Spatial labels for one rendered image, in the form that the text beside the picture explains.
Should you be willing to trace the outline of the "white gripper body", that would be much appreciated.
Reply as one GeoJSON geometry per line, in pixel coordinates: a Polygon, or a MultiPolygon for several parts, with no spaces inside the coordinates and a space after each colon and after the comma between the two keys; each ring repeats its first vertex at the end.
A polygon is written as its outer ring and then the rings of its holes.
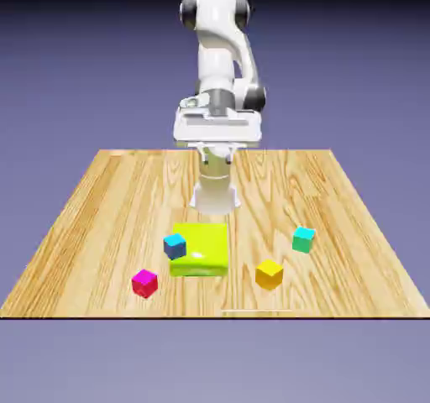
{"type": "Polygon", "coordinates": [[[262,138],[261,114],[227,109],[224,116],[211,116],[207,107],[178,107],[173,138],[181,145],[257,144],[262,138]]]}

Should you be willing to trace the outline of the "small blue cube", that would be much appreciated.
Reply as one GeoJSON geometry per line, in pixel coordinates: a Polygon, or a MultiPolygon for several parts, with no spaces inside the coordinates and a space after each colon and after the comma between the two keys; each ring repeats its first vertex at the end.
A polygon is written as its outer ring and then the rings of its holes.
{"type": "Polygon", "coordinates": [[[163,239],[164,252],[170,260],[179,259],[186,255],[186,240],[179,234],[171,234],[163,239]]]}

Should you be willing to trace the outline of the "small teal cube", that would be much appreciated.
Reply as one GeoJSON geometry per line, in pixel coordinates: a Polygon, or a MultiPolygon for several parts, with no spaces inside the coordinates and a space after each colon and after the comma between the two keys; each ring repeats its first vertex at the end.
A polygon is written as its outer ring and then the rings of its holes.
{"type": "Polygon", "coordinates": [[[309,254],[316,230],[313,228],[298,227],[293,233],[292,249],[298,252],[309,254]]]}

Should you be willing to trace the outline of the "small yellow cube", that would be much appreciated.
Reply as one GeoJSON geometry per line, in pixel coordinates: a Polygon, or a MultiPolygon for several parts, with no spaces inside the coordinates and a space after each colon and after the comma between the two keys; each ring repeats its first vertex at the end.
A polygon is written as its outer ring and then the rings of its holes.
{"type": "Polygon", "coordinates": [[[284,268],[272,259],[261,262],[255,270],[255,282],[265,290],[274,290],[283,281],[284,268]]]}

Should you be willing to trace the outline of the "small magenta cube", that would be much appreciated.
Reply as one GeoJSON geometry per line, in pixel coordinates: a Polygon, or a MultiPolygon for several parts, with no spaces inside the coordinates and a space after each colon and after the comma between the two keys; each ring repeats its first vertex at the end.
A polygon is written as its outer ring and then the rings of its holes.
{"type": "Polygon", "coordinates": [[[149,270],[141,270],[131,280],[133,292],[148,299],[158,290],[158,275],[149,270]]]}

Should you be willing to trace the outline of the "large yellow-green box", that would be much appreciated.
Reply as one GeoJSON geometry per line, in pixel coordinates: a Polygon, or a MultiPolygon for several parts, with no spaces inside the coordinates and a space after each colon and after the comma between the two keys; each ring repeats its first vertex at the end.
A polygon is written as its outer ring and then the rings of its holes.
{"type": "Polygon", "coordinates": [[[179,222],[173,226],[186,242],[186,253],[170,261],[172,276],[224,276],[229,267],[226,223],[179,222]]]}

